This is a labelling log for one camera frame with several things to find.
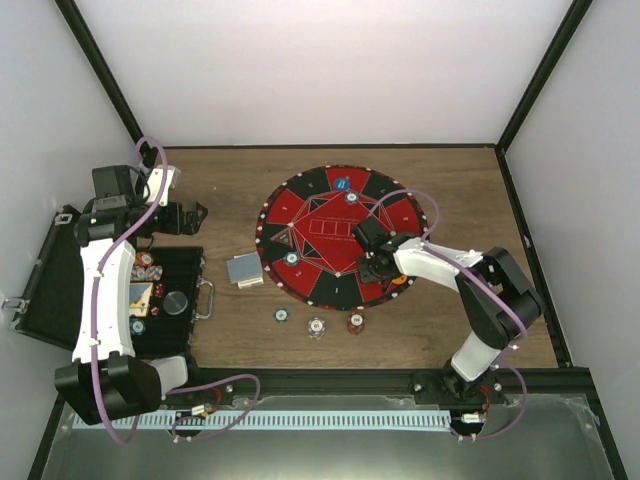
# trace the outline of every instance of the metal handle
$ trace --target metal handle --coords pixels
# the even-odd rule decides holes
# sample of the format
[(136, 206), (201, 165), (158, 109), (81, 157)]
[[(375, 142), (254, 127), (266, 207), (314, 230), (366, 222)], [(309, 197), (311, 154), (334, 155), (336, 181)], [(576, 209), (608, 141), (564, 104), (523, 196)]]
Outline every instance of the metal handle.
[(200, 280), (198, 281), (198, 287), (201, 287), (202, 285), (207, 285), (209, 287), (209, 300), (207, 301), (207, 313), (205, 315), (201, 315), (198, 312), (194, 312), (193, 318), (195, 320), (207, 320), (208, 318), (211, 317), (211, 314), (213, 313), (213, 293), (215, 291), (215, 288), (213, 287), (213, 282), (210, 282), (209, 280), (205, 280), (204, 278), (200, 278)]

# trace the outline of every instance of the poker mat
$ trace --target poker mat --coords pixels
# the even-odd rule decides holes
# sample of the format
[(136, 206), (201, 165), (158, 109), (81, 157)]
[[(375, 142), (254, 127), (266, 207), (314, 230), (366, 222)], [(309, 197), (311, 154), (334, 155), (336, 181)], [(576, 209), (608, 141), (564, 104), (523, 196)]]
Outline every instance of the poker mat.
[[(378, 200), (400, 189), (383, 173), (347, 165), (312, 168), (282, 182), (264, 202), (256, 225), (265, 272), (289, 295), (315, 307), (361, 310), (396, 298), (415, 278), (362, 283), (356, 262), (364, 251), (353, 230)], [(373, 215), (392, 234), (427, 229), (411, 193), (390, 196)]]

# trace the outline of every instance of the black frame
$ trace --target black frame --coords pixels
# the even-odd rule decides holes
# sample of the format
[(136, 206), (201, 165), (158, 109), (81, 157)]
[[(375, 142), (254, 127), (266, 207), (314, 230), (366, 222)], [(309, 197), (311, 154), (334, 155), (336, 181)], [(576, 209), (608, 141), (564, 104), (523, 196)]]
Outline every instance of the black frame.
[[(67, 21), (71, 32), (85, 53), (98, 80), (102, 84), (114, 108), (118, 112), (123, 124), (127, 128), (132, 140), (137, 142), (143, 136), (133, 112), (128, 106), (115, 77), (111, 73), (100, 49), (93, 38), (82, 14), (74, 0), (55, 0), (60, 12)], [(553, 306), (544, 272), (531, 237), (522, 206), (518, 199), (516, 188), (513, 184), (505, 154), (518, 131), (525, 122), (528, 113), (535, 104), (540, 92), (551, 76), (556, 64), (569, 44), (573, 34), (577, 30), (585, 16), (592, 0), (574, 0), (569, 7), (562, 23), (554, 35), (546, 53), (536, 69), (522, 99), (509, 120), (500, 140), (497, 144), (402, 144), (402, 145), (266, 145), (266, 146), (212, 146), (212, 147), (172, 147), (172, 148), (494, 148), (498, 166), (503, 176), (505, 187), (523, 245), (533, 280), (538, 292), (542, 295), (548, 306), (545, 316), (549, 335), (560, 368), (555, 369), (522, 369), (527, 387), (532, 393), (553, 394), (584, 394), (589, 402), (591, 410), (599, 417), (598, 432), (605, 447), (609, 463), (615, 478), (626, 479), (627, 475), (620, 459), (606, 416), (600, 404), (598, 394), (593, 384), (588, 369), (573, 366), (571, 355), (566, 340), (562, 333), (558, 316)], [(142, 151), (143, 163), (147, 167), (155, 164), (156, 149), (145, 148)], [(301, 369), (252, 369), (249, 373), (258, 375), (263, 386), (263, 394), (386, 394), (386, 395), (414, 395), (412, 385), (416, 378), (439, 374), (440, 370), (431, 369), (348, 369), (348, 370), (301, 370)], [(235, 369), (207, 369), (199, 368), (195, 361), (190, 364), (190, 378), (198, 383), (213, 381), (229, 375), (241, 373)], [(491, 375), (503, 385), (505, 393), (518, 393), (520, 385), (518, 380), (509, 371), (498, 370)], [(252, 394), (253, 385), (238, 382), (234, 388), (234, 394)], [(416, 395), (417, 401), (429, 403), (429, 395), (424, 392)], [(46, 465), (53, 435), (62, 413), (63, 402), (61, 398), (56, 400), (51, 418), (47, 424), (42, 443), (38, 449), (29, 479), (39, 479)]]

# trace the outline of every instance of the perforated metal rail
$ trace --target perforated metal rail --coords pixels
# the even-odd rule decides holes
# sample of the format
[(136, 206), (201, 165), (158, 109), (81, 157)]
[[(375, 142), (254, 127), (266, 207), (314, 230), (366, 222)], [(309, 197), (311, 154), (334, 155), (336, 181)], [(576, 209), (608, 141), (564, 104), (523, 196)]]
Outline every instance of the perforated metal rail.
[[(141, 430), (166, 430), (175, 423), (175, 411), (157, 411), (140, 417)], [(241, 412), (219, 411), (206, 420), (187, 419), (177, 429), (219, 430), (240, 416)], [(254, 411), (243, 419), (236, 430), (406, 430), (448, 432), (448, 411)], [(129, 429), (133, 418), (113, 422), (116, 429)], [(87, 425), (76, 415), (74, 429), (103, 429), (103, 425)]]

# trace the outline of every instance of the black case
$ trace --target black case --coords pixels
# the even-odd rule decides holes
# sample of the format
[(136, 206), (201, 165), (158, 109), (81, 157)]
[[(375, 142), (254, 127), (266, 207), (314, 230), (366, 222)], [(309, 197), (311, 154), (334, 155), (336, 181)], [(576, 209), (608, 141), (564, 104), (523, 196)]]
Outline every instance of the black case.
[[(21, 297), (26, 311), (15, 314), (12, 327), (29, 337), (73, 350), (80, 331), (84, 282), (80, 248), (73, 235), (80, 212), (65, 206), (61, 213), (69, 214), (71, 221), (56, 224), (58, 214), (54, 217)], [(136, 357), (188, 357), (204, 265), (203, 249), (160, 247), (150, 252), (155, 264), (163, 267), (160, 283), (164, 293), (182, 291), (189, 306), (184, 313), (171, 316), (162, 310), (162, 299), (154, 298), (152, 305), (158, 305), (161, 313), (145, 317), (144, 334), (132, 336)]]

